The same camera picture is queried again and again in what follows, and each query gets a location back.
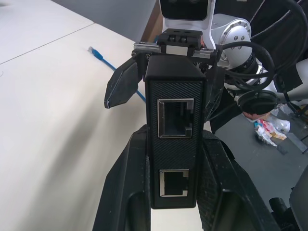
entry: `screw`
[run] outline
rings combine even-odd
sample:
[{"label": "screw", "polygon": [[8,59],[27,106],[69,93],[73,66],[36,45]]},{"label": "screw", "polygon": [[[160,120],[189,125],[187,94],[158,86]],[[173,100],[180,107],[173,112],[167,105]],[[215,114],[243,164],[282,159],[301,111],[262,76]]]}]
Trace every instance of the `screw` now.
[{"label": "screw", "polygon": [[185,38],[185,37],[181,37],[181,42],[187,42],[187,38]]},{"label": "screw", "polygon": [[170,36],[170,37],[169,37],[169,40],[170,40],[171,42],[175,42],[175,36]]},{"label": "screw", "polygon": [[223,60],[227,60],[227,56],[226,56],[225,53],[222,54],[222,59],[223,59]]}]

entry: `blue ethernet cable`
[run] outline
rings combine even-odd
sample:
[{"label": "blue ethernet cable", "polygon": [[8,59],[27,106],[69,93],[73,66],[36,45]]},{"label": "blue ethernet cable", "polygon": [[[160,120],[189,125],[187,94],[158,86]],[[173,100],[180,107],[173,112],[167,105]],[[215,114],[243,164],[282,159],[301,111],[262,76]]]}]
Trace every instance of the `blue ethernet cable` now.
[{"label": "blue ethernet cable", "polygon": [[[115,68],[114,66],[112,66],[107,60],[105,60],[105,59],[103,58],[103,56],[102,56],[96,49],[94,49],[93,47],[89,47],[88,51],[89,51],[90,53],[92,53],[92,54],[94,55],[94,57],[96,57],[97,59],[101,60],[104,64],[106,64],[108,67],[110,67],[113,71],[116,70],[116,68]],[[140,93],[140,91],[137,90],[136,93],[139,95],[139,97],[140,97],[144,102],[146,102],[145,97]]]}]

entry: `plastic bag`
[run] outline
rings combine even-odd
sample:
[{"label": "plastic bag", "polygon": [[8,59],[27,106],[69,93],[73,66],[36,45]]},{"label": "plastic bag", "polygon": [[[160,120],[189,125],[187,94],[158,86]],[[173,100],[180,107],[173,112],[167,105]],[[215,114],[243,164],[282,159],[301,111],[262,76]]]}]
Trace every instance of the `plastic bag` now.
[{"label": "plastic bag", "polygon": [[275,137],[280,140],[285,140],[287,138],[287,136],[279,132],[271,122],[258,119],[255,126],[262,127],[266,133],[270,134],[270,137]]},{"label": "plastic bag", "polygon": [[281,120],[272,115],[266,118],[266,121],[270,122],[278,131],[289,132],[290,131],[290,121]]},{"label": "plastic bag", "polygon": [[276,108],[272,110],[270,113],[273,114],[274,116],[278,116],[279,108]]},{"label": "plastic bag", "polygon": [[293,113],[292,109],[289,108],[289,106],[287,104],[281,104],[279,106],[279,109],[282,110],[285,114],[289,115],[291,113]]},{"label": "plastic bag", "polygon": [[264,143],[277,147],[277,145],[270,139],[271,134],[269,134],[263,127],[257,126],[255,128],[255,132],[258,134],[259,139],[262,140]]}]

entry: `black cable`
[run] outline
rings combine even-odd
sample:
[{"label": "black cable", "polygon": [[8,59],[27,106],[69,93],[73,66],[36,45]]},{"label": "black cable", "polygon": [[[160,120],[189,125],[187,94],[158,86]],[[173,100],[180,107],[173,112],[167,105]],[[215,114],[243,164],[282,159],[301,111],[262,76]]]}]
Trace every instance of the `black cable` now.
[{"label": "black cable", "polygon": [[[236,72],[232,72],[229,70],[226,70],[226,75],[229,75],[230,77],[233,78],[234,80],[234,84],[237,88],[241,89],[241,90],[245,90],[245,91],[258,91],[258,90],[262,90],[265,87],[267,87],[274,79],[274,73],[275,73],[275,66],[274,66],[274,61],[271,58],[270,53],[262,46],[253,43],[253,42],[247,42],[247,41],[242,41],[242,42],[232,42],[232,43],[228,43],[222,46],[222,49],[229,49],[232,47],[251,47],[256,54],[262,55],[262,63],[265,64],[265,66],[268,69],[268,72],[266,73],[262,73],[262,74],[241,74],[241,73],[236,73]],[[257,86],[253,86],[253,85],[249,85],[246,82],[242,81],[241,79],[251,79],[251,78],[262,78],[262,77],[266,77],[267,79],[265,80],[265,82],[257,85]]]},{"label": "black cable", "polygon": [[274,77],[274,61],[271,58],[270,53],[262,46],[254,43],[254,42],[247,42],[247,41],[241,41],[241,42],[232,42],[228,44],[224,44],[222,46],[222,49],[229,49],[232,47],[251,47],[255,53],[262,55],[263,59],[260,59],[263,61],[262,63],[265,64],[265,66],[268,69],[268,72],[262,73],[262,74],[241,74],[241,73],[236,73],[232,72],[229,70],[226,70],[226,74],[231,76],[231,77],[238,77],[238,78],[261,78],[261,77]]},{"label": "black cable", "polygon": [[261,7],[263,6],[264,3],[265,3],[265,0],[262,1],[261,5],[258,7],[258,9],[255,12],[254,16],[252,16],[252,18],[250,19],[250,21],[249,21],[250,24],[253,21],[253,19],[255,18],[255,16],[258,14],[259,10],[261,9]]},{"label": "black cable", "polygon": [[288,93],[287,93],[285,90],[283,91],[283,95],[284,95],[285,99],[287,100],[287,105],[289,106],[289,108],[293,111],[293,113],[294,113],[296,116],[298,116],[297,110],[296,110],[296,108],[293,107],[293,105],[291,104],[289,95],[288,95]]},{"label": "black cable", "polygon": [[284,7],[289,9],[299,22],[301,34],[297,37],[299,37],[301,41],[298,43],[298,47],[295,48],[295,52],[291,56],[291,58],[276,68],[276,71],[278,72],[281,71],[283,68],[287,68],[293,65],[300,58],[300,56],[304,52],[304,48],[306,47],[308,38],[308,21],[303,8],[294,0],[283,0],[279,1],[279,3],[282,3]]},{"label": "black cable", "polygon": [[288,16],[288,15],[290,14],[290,12],[291,12],[291,11],[288,10],[287,13],[285,13],[285,14],[284,14],[280,19],[278,19],[275,23],[273,23],[272,25],[270,25],[270,26],[267,27],[266,29],[262,30],[261,32],[259,32],[259,33],[255,34],[255,35],[253,35],[253,36],[251,37],[251,39],[254,39],[254,38],[258,37],[258,36],[264,34],[265,32],[271,30],[274,26],[279,25],[279,24],[283,21],[283,19],[286,18],[286,16]]}]

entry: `textured black plastic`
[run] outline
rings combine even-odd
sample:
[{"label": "textured black plastic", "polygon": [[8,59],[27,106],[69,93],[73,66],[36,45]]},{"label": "textured black plastic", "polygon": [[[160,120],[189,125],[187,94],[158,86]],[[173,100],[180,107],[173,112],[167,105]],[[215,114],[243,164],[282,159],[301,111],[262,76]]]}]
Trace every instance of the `textured black plastic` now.
[{"label": "textured black plastic", "polygon": [[226,145],[207,131],[203,137],[205,158],[197,197],[203,229],[221,230],[218,227],[221,217],[228,213],[226,205],[234,202],[228,199],[236,197],[241,207],[234,206],[230,211],[227,219],[232,226],[226,231],[279,231],[248,174],[228,154]]},{"label": "textured black plastic", "polygon": [[[199,158],[206,83],[205,75],[187,57],[164,55],[150,57],[145,86],[152,208],[195,207],[197,174],[201,164]],[[158,99],[194,99],[191,137],[170,139],[158,137]],[[182,169],[189,170],[188,195],[160,196],[159,171]]]},{"label": "textured black plastic", "polygon": [[[154,153],[154,171],[160,169],[192,169],[195,164],[202,107],[203,83],[199,82],[155,82],[150,85],[152,96],[152,148]],[[157,132],[157,99],[194,98],[192,138],[160,139]]]},{"label": "textured black plastic", "polygon": [[149,231],[151,207],[146,125],[133,133],[109,171],[93,231]]},{"label": "textured black plastic", "polygon": [[137,62],[132,57],[117,68],[108,81],[105,108],[126,103],[136,93],[139,82]]}]

